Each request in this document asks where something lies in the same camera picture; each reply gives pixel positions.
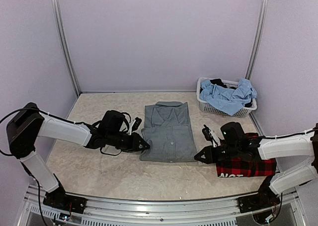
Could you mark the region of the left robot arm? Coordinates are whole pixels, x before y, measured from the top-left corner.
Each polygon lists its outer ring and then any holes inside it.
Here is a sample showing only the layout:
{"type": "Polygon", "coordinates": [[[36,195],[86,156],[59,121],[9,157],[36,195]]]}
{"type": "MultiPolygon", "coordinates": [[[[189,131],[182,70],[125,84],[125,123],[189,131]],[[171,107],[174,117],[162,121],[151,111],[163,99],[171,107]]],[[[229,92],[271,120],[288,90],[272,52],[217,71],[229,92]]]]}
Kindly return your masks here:
{"type": "Polygon", "coordinates": [[[69,196],[51,172],[43,158],[36,152],[35,142],[39,137],[52,138],[76,144],[87,149],[98,149],[101,154],[106,146],[120,152],[138,152],[150,149],[150,145],[136,132],[142,120],[131,119],[126,112],[108,110],[103,118],[93,124],[66,120],[40,110],[33,102],[12,111],[8,117],[6,134],[9,153],[2,155],[18,159],[38,184],[50,193],[50,200],[63,209],[70,203],[69,196]]]}

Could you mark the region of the red black plaid shirt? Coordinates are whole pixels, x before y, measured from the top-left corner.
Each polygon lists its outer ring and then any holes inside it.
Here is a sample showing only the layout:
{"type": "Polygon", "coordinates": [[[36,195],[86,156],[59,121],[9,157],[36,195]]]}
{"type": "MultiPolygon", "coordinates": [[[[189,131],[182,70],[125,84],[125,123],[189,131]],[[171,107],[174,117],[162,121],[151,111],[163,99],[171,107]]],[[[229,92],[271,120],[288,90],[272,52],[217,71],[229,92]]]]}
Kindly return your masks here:
{"type": "Polygon", "coordinates": [[[243,161],[240,158],[233,158],[216,163],[218,177],[225,178],[272,176],[276,172],[276,167],[276,159],[243,161]]]}

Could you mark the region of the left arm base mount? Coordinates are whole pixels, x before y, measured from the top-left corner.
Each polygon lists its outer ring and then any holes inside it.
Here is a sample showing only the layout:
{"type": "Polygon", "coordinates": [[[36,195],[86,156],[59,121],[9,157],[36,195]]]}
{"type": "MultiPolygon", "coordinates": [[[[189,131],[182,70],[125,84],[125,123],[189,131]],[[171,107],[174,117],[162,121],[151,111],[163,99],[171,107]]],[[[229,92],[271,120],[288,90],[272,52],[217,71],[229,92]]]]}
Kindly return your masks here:
{"type": "Polygon", "coordinates": [[[67,194],[60,182],[57,189],[50,193],[46,192],[43,200],[46,206],[78,214],[84,213],[86,203],[87,199],[84,197],[67,194]]]}

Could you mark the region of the grey long sleeve shirt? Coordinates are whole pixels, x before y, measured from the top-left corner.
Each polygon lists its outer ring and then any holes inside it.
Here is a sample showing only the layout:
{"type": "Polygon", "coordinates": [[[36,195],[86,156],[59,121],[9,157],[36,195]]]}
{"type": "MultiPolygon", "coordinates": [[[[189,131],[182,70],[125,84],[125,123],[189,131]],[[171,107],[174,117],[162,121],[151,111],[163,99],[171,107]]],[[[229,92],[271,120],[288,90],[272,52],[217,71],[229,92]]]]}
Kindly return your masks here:
{"type": "Polygon", "coordinates": [[[187,102],[157,102],[145,106],[143,139],[150,145],[141,161],[195,162],[197,154],[187,102]]]}

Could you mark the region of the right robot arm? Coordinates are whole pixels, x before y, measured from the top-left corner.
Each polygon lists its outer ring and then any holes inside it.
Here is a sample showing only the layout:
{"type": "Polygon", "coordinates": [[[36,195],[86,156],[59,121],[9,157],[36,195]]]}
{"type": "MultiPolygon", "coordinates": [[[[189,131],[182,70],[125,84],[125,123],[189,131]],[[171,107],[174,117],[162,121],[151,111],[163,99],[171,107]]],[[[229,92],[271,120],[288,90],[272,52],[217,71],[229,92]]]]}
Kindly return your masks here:
{"type": "Polygon", "coordinates": [[[318,128],[282,136],[256,136],[245,133],[238,122],[221,127],[223,139],[204,127],[203,135],[212,144],[198,152],[194,159],[205,164],[240,158],[244,161],[270,160],[290,156],[306,156],[292,168],[271,178],[269,189],[263,189],[254,197],[254,204],[265,208],[273,201],[274,194],[307,183],[318,177],[318,128]]]}

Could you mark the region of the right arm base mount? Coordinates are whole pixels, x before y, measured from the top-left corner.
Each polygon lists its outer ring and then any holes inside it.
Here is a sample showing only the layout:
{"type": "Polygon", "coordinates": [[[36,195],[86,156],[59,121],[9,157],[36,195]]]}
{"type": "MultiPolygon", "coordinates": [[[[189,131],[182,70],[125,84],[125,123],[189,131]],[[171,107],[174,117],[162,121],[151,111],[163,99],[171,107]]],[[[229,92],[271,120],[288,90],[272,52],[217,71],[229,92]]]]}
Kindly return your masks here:
{"type": "Polygon", "coordinates": [[[261,183],[256,194],[238,198],[240,213],[257,211],[279,205],[281,203],[279,196],[273,193],[272,190],[269,188],[272,178],[273,176],[267,176],[261,183]]]}

